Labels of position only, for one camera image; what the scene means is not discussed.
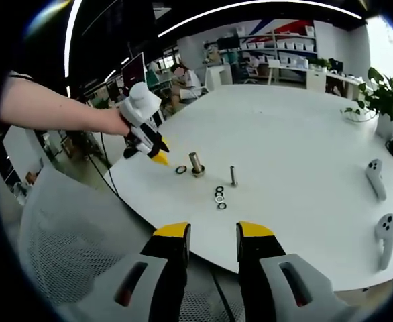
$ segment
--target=white vr controller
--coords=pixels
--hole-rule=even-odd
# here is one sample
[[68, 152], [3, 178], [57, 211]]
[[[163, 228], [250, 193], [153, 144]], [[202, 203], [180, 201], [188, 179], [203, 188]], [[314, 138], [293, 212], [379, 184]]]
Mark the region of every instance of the white vr controller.
[[393, 252], [393, 213], [388, 213], [380, 218], [376, 225], [376, 240], [383, 241], [383, 253], [380, 258], [380, 270], [385, 270], [389, 265]]
[[377, 194], [378, 199], [385, 201], [387, 194], [382, 180], [382, 167], [383, 162], [380, 159], [374, 159], [368, 164], [365, 174], [370, 181], [372, 188]]

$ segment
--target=black rubber washer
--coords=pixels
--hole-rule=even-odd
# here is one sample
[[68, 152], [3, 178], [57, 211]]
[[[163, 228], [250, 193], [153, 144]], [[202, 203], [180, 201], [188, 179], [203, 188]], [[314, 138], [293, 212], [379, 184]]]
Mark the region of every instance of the black rubber washer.
[[178, 166], [176, 168], [176, 173], [177, 174], [183, 174], [188, 170], [188, 168], [186, 166]]

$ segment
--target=metal bolt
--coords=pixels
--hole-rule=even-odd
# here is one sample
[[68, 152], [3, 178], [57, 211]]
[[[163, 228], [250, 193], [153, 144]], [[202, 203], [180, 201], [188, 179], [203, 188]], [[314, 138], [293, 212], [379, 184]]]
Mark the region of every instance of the metal bolt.
[[192, 152], [189, 154], [190, 163], [192, 163], [192, 174], [199, 178], [204, 174], [204, 166], [199, 162], [198, 155], [196, 152]]
[[235, 167], [231, 166], [231, 184], [232, 186], [237, 186], [237, 175], [235, 174]]

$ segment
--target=human arm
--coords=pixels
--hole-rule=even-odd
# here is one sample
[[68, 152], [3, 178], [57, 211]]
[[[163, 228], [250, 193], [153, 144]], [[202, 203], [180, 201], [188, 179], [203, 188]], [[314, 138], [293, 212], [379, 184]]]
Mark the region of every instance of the human arm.
[[94, 109], [42, 85], [9, 77], [0, 104], [0, 120], [30, 129], [82, 130], [126, 136], [118, 109]]

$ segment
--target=red accent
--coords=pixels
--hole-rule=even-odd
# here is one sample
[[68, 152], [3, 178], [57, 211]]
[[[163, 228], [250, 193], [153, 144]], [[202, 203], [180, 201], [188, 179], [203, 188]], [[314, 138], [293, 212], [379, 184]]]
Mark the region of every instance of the red accent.
[[[287, 23], [286, 25], [282, 25], [281, 27], [274, 29], [274, 33], [281, 34], [284, 32], [297, 32], [300, 35], [306, 35], [306, 30], [305, 30], [306, 25], [313, 26], [313, 22], [307, 20], [298, 20], [295, 22]], [[255, 36], [255, 38], [252, 38], [249, 42], [269, 42], [270, 40], [272, 40], [272, 37], [269, 36], [270, 33], [271, 31], [268, 31], [266, 33], [266, 36], [264, 35]]]

